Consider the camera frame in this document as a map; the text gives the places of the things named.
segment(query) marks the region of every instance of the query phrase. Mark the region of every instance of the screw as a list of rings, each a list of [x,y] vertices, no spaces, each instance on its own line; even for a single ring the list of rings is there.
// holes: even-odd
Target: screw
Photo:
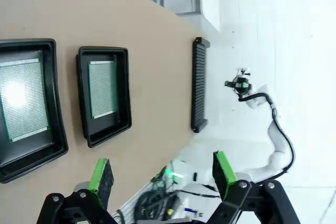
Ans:
[[[242,182],[239,182],[239,186],[240,186],[241,188],[246,188],[246,187],[247,187],[247,184],[246,184],[246,182],[242,181]]]
[[[269,188],[271,188],[271,189],[273,189],[273,188],[275,187],[275,185],[274,185],[272,182],[268,183],[267,186],[268,186]]]

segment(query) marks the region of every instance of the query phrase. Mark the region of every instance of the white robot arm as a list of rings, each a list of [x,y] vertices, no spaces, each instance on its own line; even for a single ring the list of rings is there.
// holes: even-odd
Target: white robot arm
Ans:
[[[233,81],[226,81],[225,86],[233,88],[239,96],[240,102],[256,109],[268,102],[272,111],[272,122],[268,127],[268,136],[274,145],[274,152],[268,158],[268,164],[260,168],[251,168],[237,173],[239,179],[246,179],[254,183],[262,183],[269,179],[275,179],[286,173],[295,160],[293,145],[289,137],[280,126],[279,110],[274,103],[267,85],[254,91],[252,84],[248,82],[247,69],[240,68]]]

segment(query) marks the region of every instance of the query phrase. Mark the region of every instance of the black cable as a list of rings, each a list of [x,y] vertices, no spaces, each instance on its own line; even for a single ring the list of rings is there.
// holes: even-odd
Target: black cable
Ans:
[[[292,156],[292,159],[291,159],[290,163],[285,168],[282,169],[282,172],[279,172],[277,175],[271,176],[268,179],[265,179],[263,181],[260,181],[260,182],[256,183],[257,185],[261,185],[262,183],[264,183],[267,180],[276,179],[276,178],[282,176],[283,174],[285,174],[292,167],[292,165],[295,161],[295,152],[294,152],[294,148],[293,148],[293,144],[292,144],[291,140],[289,139],[289,137],[285,134],[285,132],[282,130],[282,128],[279,125],[279,122],[278,122],[278,119],[277,119],[277,110],[274,107],[273,100],[271,99],[271,97],[269,97],[268,94],[262,93],[262,92],[261,93],[256,93],[256,94],[249,95],[248,97],[244,97],[244,98],[239,97],[238,101],[239,102],[246,102],[246,101],[252,100],[254,98],[258,98],[258,97],[264,97],[266,99],[266,101],[268,102],[269,106],[271,107],[271,109],[272,109],[272,119],[275,123],[276,128],[279,130],[281,135],[287,141],[287,143],[289,145],[289,148],[290,148],[291,156]]]
[[[126,224],[125,222],[125,216],[124,214],[122,213],[122,211],[120,209],[117,210],[117,213],[119,214],[119,216],[116,216],[116,217],[119,217],[120,218],[120,222],[121,224]]]
[[[144,192],[134,206],[134,220],[157,220],[164,207],[163,191],[151,190]],[[148,208],[149,205],[156,203],[154,207]]]
[[[205,197],[205,198],[221,198],[219,195],[197,194],[197,193],[193,193],[191,191],[184,191],[184,190],[180,190],[180,191],[183,192],[183,193],[186,193],[186,194],[192,194],[192,195],[195,195],[195,196],[201,196],[201,197]]]
[[[203,185],[203,184],[202,184],[202,186],[204,186],[204,187],[210,189],[211,191],[215,191],[216,193],[218,192],[218,191],[216,190],[216,188],[213,187],[213,186],[211,186],[211,185]]]

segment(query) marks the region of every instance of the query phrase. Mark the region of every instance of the black plastic tray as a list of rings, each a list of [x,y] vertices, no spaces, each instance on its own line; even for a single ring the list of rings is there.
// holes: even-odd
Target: black plastic tray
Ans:
[[[206,49],[210,42],[197,37],[193,42],[193,82],[191,100],[191,128],[199,133],[208,124],[205,116]]]
[[[90,107],[90,61],[117,62],[118,111],[93,119]],[[81,47],[77,55],[77,79],[82,128],[88,146],[93,148],[132,126],[129,90],[128,51],[120,47]]]
[[[0,182],[21,177],[68,151],[57,88],[56,42],[53,39],[0,41],[0,62],[39,58],[49,129],[10,142],[0,106]]]

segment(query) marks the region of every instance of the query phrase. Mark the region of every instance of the wooden tabletop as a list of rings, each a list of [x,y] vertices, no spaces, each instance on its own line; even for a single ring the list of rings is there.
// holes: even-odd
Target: wooden tabletop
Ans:
[[[110,159],[113,212],[192,138],[192,42],[202,34],[149,0],[0,0],[0,39],[53,38],[69,152],[0,185],[0,223],[35,223],[45,197],[71,194]],[[129,51],[132,127],[88,148],[81,129],[76,54],[80,46]]]

